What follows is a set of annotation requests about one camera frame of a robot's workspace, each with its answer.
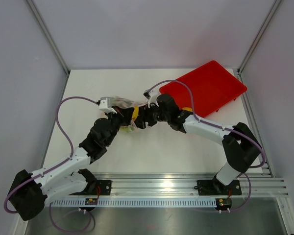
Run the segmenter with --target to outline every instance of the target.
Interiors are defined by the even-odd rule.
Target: metal base plate
[[[229,185],[224,187],[221,193],[218,193],[214,187],[212,180],[197,180],[197,186],[194,189],[198,190],[200,196],[228,196],[231,190],[231,195],[241,195],[240,181],[233,180]]]
[[[112,181],[111,180],[97,180],[96,187],[100,187],[100,196],[110,196],[111,193],[111,186]],[[77,196],[85,196],[85,195],[91,195],[91,196],[97,196],[97,190],[96,188],[91,193],[84,193],[84,192],[76,192],[71,195],[77,195]]]

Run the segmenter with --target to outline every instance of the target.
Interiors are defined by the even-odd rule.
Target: red tray
[[[196,114],[203,118],[247,91],[247,87],[217,61],[210,61],[177,80],[191,89]],[[191,99],[184,86],[170,82],[159,91],[170,94],[180,109],[191,107]]]

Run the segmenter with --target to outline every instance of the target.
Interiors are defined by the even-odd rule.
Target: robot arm
[[[227,163],[213,178],[216,192],[222,191],[224,186],[229,185],[241,173],[245,173],[260,154],[257,146],[241,135],[231,132],[231,130],[239,132],[259,145],[246,124],[239,122],[235,126],[230,126],[208,121],[199,116],[196,119],[192,111],[180,110],[169,94],[144,93],[144,95],[152,102],[140,107],[140,116],[135,120],[139,128],[144,129],[146,122],[148,126],[153,126],[157,121],[166,121],[175,131],[200,135],[223,146]]]
[[[201,117],[197,117],[200,120],[198,121],[192,111],[180,110],[169,94],[161,94],[150,100],[153,102],[149,102],[148,105],[121,109],[111,106],[110,98],[101,98],[99,108],[106,113],[108,119],[96,120],[87,138],[79,144],[72,155],[32,173],[27,173],[26,170],[19,172],[9,191],[9,201],[22,219],[32,219],[46,205],[66,195],[81,191],[90,195],[96,187],[97,180],[91,172],[81,168],[106,153],[106,147],[111,144],[120,127],[129,125],[133,120],[133,114],[137,113],[135,109],[138,109],[138,115],[134,123],[138,128],[145,129],[147,125],[153,126],[158,121],[165,121],[175,131],[200,135],[224,147],[227,163],[212,180],[215,192],[222,191],[239,174],[246,172],[260,153],[248,140],[229,131],[234,129],[257,142],[243,123],[233,127],[222,125],[220,129],[221,125],[216,122]]]
[[[79,170],[98,160],[107,149],[122,125],[129,125],[134,108],[107,113],[96,120],[87,138],[75,148],[73,154],[54,164],[28,173],[20,171],[10,188],[9,201],[24,221],[34,218],[52,201],[75,192],[91,193],[96,178],[86,169]]]

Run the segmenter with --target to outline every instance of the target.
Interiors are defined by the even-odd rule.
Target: metal surface
[[[193,198],[198,196],[198,191],[194,189],[199,178],[136,178],[133,174],[131,179],[120,178],[121,176],[110,175],[112,180],[112,190],[110,197],[121,198]],[[287,189],[282,178],[253,178],[251,176],[252,197],[288,197]],[[242,188],[241,196],[246,197],[249,186],[246,178],[240,178]]]
[[[233,69],[234,75],[237,77],[237,79],[243,83],[242,81],[242,76],[239,74],[238,70]],[[257,141],[259,142],[259,144],[262,146],[262,148],[264,149],[264,151],[266,152],[266,148],[265,145],[262,141],[262,138],[260,136],[260,132],[255,120],[255,116],[254,113],[252,111],[250,102],[249,102],[249,97],[248,97],[248,91],[245,92],[244,94],[242,94],[242,102],[243,102],[243,106],[246,112],[246,117],[248,120],[248,124],[250,126],[251,131],[253,132],[253,134],[255,135]],[[263,174],[264,175],[269,175],[270,177],[274,176],[274,172],[272,170],[272,167],[270,166],[270,160],[267,159],[266,160],[266,164],[264,164],[262,166],[262,170],[263,170]]]
[[[233,207],[242,202],[241,199],[234,199]],[[71,210],[53,208],[53,219],[63,229],[76,231],[83,228],[88,217],[80,212],[61,219]],[[96,226],[84,233],[87,235],[286,234],[277,202],[273,198],[251,199],[244,210],[230,214],[194,208],[96,208],[91,213]],[[46,234],[63,234],[52,227],[47,208],[30,220],[26,231],[26,235]]]
[[[294,234],[294,212],[289,198],[277,198],[279,209],[288,234]]]
[[[275,0],[268,15],[266,16],[265,21],[263,22],[263,24],[260,27],[260,30],[258,31],[253,43],[251,44],[244,60],[242,61],[240,67],[239,67],[239,73],[241,74],[246,66],[246,64],[248,63],[250,57],[252,56],[253,52],[255,51],[257,45],[259,44],[262,36],[264,35],[268,25],[270,24],[272,18],[274,17],[274,15],[276,14],[277,10],[279,9],[281,3],[283,2],[283,0]]]
[[[39,9],[36,6],[36,3],[34,2],[34,0],[25,0],[25,2],[27,3],[29,9],[31,10],[32,14],[34,15],[40,29],[42,30],[44,36],[46,37],[46,40],[48,41],[55,57],[57,58],[57,60],[59,61],[63,71],[65,72],[65,74],[68,76],[70,75],[70,70],[67,66],[67,64],[65,63],[63,57],[60,54],[60,51],[58,50],[56,44],[54,43],[51,34],[48,31],[48,28],[39,12]]]

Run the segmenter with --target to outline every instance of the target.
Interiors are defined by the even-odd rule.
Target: metal frame
[[[38,23],[39,28],[41,29],[42,33],[44,34],[48,44],[50,45],[55,57],[57,58],[57,60],[59,61],[63,71],[65,72],[65,74],[67,76],[70,75],[70,69],[68,68],[67,64],[65,63],[57,45],[54,43],[54,40],[51,36],[51,34],[49,33],[49,30],[43,20],[43,17],[41,16],[39,9],[37,8],[37,5],[35,4],[35,2],[33,0],[25,0],[25,2],[27,3],[31,13],[33,14],[36,22]]]
[[[34,0],[25,0],[30,11],[32,12],[35,20],[38,23],[41,31],[46,37],[54,55],[58,59],[60,65],[62,66],[67,77],[70,74],[70,69],[68,68],[65,60],[61,56],[52,36],[37,8]],[[249,62],[249,59],[253,55],[255,49],[257,48],[261,38],[263,37],[268,25],[273,19],[274,15],[278,11],[283,0],[275,0],[269,13],[267,14],[263,24],[261,25],[252,45],[250,46],[245,58],[243,59],[240,67],[234,70],[235,76],[242,82],[242,72]],[[246,116],[250,125],[251,130],[255,134],[256,138],[259,140],[260,144],[264,146],[261,140],[261,135],[259,133],[257,123],[254,118],[251,104],[249,102],[248,93],[243,94],[242,101]],[[274,178],[274,172],[270,165],[270,161],[267,160],[266,164],[262,168],[262,174],[251,173],[248,174],[251,178],[252,183],[252,194],[251,197],[274,197],[276,198],[285,227],[288,234],[294,234],[294,211],[290,206],[290,199],[282,178]],[[194,189],[196,181],[198,179],[212,178],[213,174],[100,174],[94,173],[98,179],[109,179],[113,181],[112,190],[110,196],[103,196],[102,206],[110,206],[109,201],[132,201],[133,205],[131,207],[138,206],[134,203],[136,201],[144,201],[148,199],[149,201],[159,201],[164,198],[166,200],[188,200],[196,201],[207,199],[207,197],[198,196],[197,190]],[[246,178],[240,178],[240,183],[242,187],[242,196],[233,197],[245,197],[248,194],[248,182]],[[69,197],[65,200],[79,200],[78,198]],[[14,234],[21,235],[25,233],[27,222],[23,222],[20,218],[16,225]]]
[[[252,42],[245,58],[243,59],[241,65],[239,66],[238,72],[239,74],[242,74],[246,64],[248,63],[249,59],[251,58],[252,54],[254,53],[255,49],[257,48],[261,38],[263,37],[267,27],[269,26],[272,18],[274,17],[274,15],[277,13],[279,7],[281,6],[283,0],[274,0],[274,3],[272,5],[272,7],[270,8],[263,24],[261,25],[254,41]]]

